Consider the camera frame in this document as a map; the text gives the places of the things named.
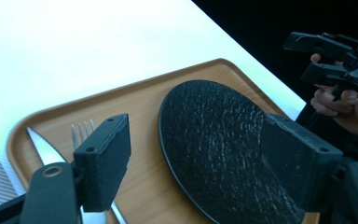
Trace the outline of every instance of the wooden tray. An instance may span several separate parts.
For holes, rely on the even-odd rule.
[[[127,221],[210,223],[176,184],[158,141],[158,112],[162,100],[176,85],[194,79],[222,83],[247,96],[265,112],[284,115],[238,67],[218,59],[35,113],[19,123],[10,135],[9,160],[23,186],[28,188],[32,173],[42,166],[42,161],[26,132],[27,126],[41,133],[71,161],[71,124],[93,119],[99,125],[108,117],[128,113],[132,154],[116,197]],[[107,215],[108,222],[115,222],[111,212]]]

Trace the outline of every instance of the tray rim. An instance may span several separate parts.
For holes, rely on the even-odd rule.
[[[37,118],[39,118],[39,117],[48,116],[50,111],[53,111],[53,110],[56,110],[56,109],[59,109],[59,108],[69,107],[71,105],[76,105],[76,104],[79,104],[79,103],[89,102],[93,98],[97,98],[97,97],[109,94],[109,93],[111,93],[113,91],[125,91],[127,89],[133,89],[133,88],[136,88],[136,87],[150,86],[150,84],[153,84],[153,83],[159,83],[159,82],[163,82],[164,80],[169,80],[169,79],[172,78],[173,75],[177,75],[178,77],[180,77],[180,76],[184,75],[183,73],[188,74],[188,73],[191,73],[191,72],[194,72],[194,71],[197,71],[197,70],[201,70],[201,69],[204,69],[204,68],[216,65],[216,64],[225,65],[225,66],[229,67],[231,70],[233,70],[235,73],[243,75],[243,76],[240,76],[241,79],[246,80],[246,81],[251,81],[252,83],[254,83],[250,78],[248,78],[240,70],[240,68],[237,65],[235,65],[234,63],[232,63],[232,62],[230,62],[230,61],[228,61],[226,59],[219,58],[219,59],[211,60],[211,61],[208,61],[208,62],[205,62],[205,63],[199,63],[199,64],[191,65],[189,67],[185,67],[185,68],[182,68],[182,69],[171,71],[169,73],[165,73],[165,74],[162,74],[162,75],[159,75],[159,76],[147,78],[145,80],[140,80],[140,81],[131,83],[129,85],[124,85],[122,87],[118,87],[118,88],[108,90],[108,91],[102,91],[102,92],[99,92],[99,93],[96,93],[96,94],[92,94],[90,96],[86,96],[86,97],[83,97],[83,98],[80,98],[80,99],[76,99],[74,101],[70,101],[70,102],[67,102],[67,103],[55,105],[55,106],[52,106],[52,107],[49,107],[49,108],[45,108],[45,109],[36,111],[33,114],[28,115],[25,118],[23,118],[22,120],[20,120],[10,132],[9,138],[7,140],[7,143],[6,143],[7,157],[8,157],[8,160],[10,162],[10,165],[13,167],[13,170],[15,171],[16,175],[18,176],[21,184],[25,188],[28,189],[28,184],[29,183],[27,183],[27,180],[26,180],[26,177],[24,176],[24,174],[19,172],[19,169],[20,169],[21,165],[15,160],[13,150],[9,146],[11,146],[13,144],[13,142],[15,141],[15,136],[14,136],[13,133],[17,133],[20,130],[20,128],[23,127],[23,126],[31,125],[32,121],[37,119]],[[260,97],[263,97],[264,99],[266,99],[266,101],[268,101],[268,104],[271,107],[274,107],[274,110],[276,110],[277,114],[280,114],[280,115],[283,115],[283,116],[287,117],[287,115],[284,114],[284,112],[258,86],[255,85],[254,88],[255,88],[255,91],[258,91]]]

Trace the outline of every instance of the finger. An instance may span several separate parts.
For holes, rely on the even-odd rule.
[[[346,90],[341,94],[341,100],[350,105],[358,104],[358,92],[353,90]]]
[[[313,63],[317,63],[321,60],[322,56],[318,53],[314,53],[312,55],[310,55],[310,61]]]
[[[313,106],[313,108],[315,108],[316,111],[328,117],[334,117],[338,114],[336,110],[332,110],[328,108],[327,106],[323,105],[320,101],[318,101],[316,98],[312,98],[310,100],[310,104]]]
[[[333,101],[335,96],[331,93],[331,89],[317,90],[314,94],[315,100],[317,100],[319,104],[322,104],[324,107],[330,110],[337,111],[340,113],[351,113],[353,110],[352,105],[344,101]]]
[[[323,85],[317,85],[317,84],[314,84],[314,86],[324,89],[324,90],[327,90],[328,88],[330,88],[329,86],[323,86]]]

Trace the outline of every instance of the black background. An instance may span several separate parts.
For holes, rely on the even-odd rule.
[[[300,80],[310,53],[284,51],[291,32],[343,34],[358,39],[358,0],[193,0],[214,22],[309,101],[316,90]]]

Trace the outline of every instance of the cutlery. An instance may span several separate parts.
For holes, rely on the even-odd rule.
[[[27,127],[28,134],[30,135],[37,153],[44,165],[53,162],[66,161],[60,152],[51,145],[42,135],[34,131],[32,128]],[[80,208],[83,223],[105,223],[106,216],[104,213],[85,213],[83,208]]]
[[[89,121],[89,123],[90,123],[90,126],[88,125],[88,123],[86,121],[84,121],[84,131],[85,131],[85,133],[83,133],[82,125],[80,123],[78,123],[77,124],[78,134],[76,132],[75,125],[72,124],[71,131],[72,131],[72,139],[73,139],[73,142],[74,142],[74,149],[75,150],[81,145],[81,143],[83,143],[86,140],[86,138],[88,138],[91,135],[92,132],[95,131],[94,121],[91,119]],[[121,211],[118,209],[115,201],[112,202],[111,207],[112,207],[113,212],[115,213],[115,216],[117,218],[118,223],[119,224],[126,224],[127,221],[124,218],[124,216],[121,214]]]
[[[88,134],[82,134],[80,145],[74,141],[75,163],[72,163],[80,178],[80,182],[77,182],[77,193],[81,195],[82,207],[86,212],[82,214],[101,214],[101,217],[105,217],[101,212],[113,207],[117,220],[126,223],[116,204],[112,202],[127,172],[131,156],[129,116],[113,116],[101,123],[97,129],[93,126],[92,131],[89,128],[86,131]],[[28,133],[37,151],[40,151],[39,156],[44,164],[57,160],[65,161],[60,152],[43,136],[32,128],[28,128]]]

